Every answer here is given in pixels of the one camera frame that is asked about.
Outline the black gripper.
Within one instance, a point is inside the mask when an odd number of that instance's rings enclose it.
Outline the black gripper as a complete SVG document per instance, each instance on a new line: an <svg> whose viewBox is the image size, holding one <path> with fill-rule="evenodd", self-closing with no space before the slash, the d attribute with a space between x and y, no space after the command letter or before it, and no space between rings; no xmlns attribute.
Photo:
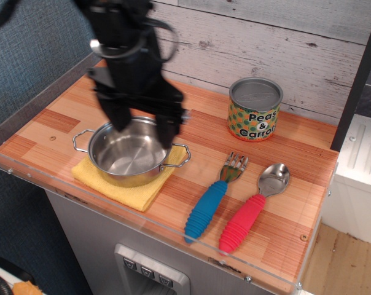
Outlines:
<svg viewBox="0 0 371 295"><path fill-rule="evenodd" d="M169 149L188 119L182 107L183 94L162 76L159 49L142 49L129 56L104 57L105 67L92 68L88 77L95 82L101 109L121 132L131 122L130 109L153 114L158 140Z"/></svg>

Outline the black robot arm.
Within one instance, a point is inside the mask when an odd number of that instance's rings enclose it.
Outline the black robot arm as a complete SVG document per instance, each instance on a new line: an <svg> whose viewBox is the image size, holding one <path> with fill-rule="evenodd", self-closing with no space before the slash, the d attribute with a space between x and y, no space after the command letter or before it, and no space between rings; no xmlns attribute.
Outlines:
<svg viewBox="0 0 371 295"><path fill-rule="evenodd" d="M76 1L76 5L94 32L90 47L107 64L88 74L107 118L121 131L131 122L132 109L153 114L158 140L170 148L187 111L182 93L162 76L162 64L174 53L161 55L155 30L169 31L174 42L177 34L170 25L147 16L153 8L150 1Z"/></svg>

